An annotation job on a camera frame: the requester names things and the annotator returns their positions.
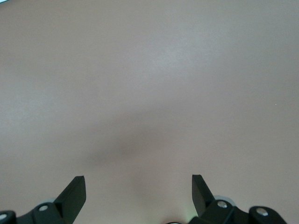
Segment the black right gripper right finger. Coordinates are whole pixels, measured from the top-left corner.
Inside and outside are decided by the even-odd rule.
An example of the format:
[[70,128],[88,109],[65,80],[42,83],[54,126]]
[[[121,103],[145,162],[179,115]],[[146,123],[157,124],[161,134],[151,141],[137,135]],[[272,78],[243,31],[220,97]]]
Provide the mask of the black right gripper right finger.
[[191,224],[248,224],[249,215],[228,200],[216,199],[201,175],[192,175],[192,201],[197,216]]

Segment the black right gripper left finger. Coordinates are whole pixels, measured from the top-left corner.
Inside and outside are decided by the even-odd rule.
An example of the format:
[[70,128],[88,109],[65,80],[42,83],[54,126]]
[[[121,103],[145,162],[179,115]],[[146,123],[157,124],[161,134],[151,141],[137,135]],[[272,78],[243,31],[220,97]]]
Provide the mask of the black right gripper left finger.
[[72,224],[86,202],[83,176],[76,176],[53,202],[42,203],[16,218],[18,224]]

